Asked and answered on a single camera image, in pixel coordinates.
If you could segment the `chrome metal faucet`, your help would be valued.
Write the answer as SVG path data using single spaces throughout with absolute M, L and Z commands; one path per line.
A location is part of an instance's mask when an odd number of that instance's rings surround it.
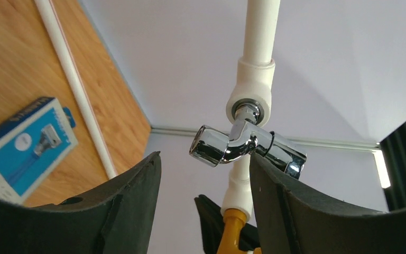
M 190 146 L 189 154 L 216 167 L 257 153 L 285 174 L 299 179 L 307 154 L 286 138 L 256 125 L 260 116 L 258 106 L 250 102 L 240 103 L 229 135 L 203 125 Z

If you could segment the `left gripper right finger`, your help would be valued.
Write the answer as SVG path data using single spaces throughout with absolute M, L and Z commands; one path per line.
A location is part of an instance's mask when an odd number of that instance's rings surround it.
M 406 208 L 377 211 L 330 197 L 251 156 L 263 253 L 406 253 Z

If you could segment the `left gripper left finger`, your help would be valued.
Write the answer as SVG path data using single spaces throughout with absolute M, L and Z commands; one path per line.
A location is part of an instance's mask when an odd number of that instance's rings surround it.
M 147 253 L 160 181 L 161 157 L 153 152 L 60 204 L 0 199 L 0 253 Z

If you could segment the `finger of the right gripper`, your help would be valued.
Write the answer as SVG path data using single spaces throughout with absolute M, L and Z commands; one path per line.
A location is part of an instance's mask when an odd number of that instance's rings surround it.
M 225 226 L 220 206 L 203 194 L 195 197 L 194 202 L 200 217 L 204 253 L 216 253 Z M 260 241 L 257 227 L 249 223 L 245 224 L 239 236 L 239 249 L 241 251 L 253 251 L 259 247 Z

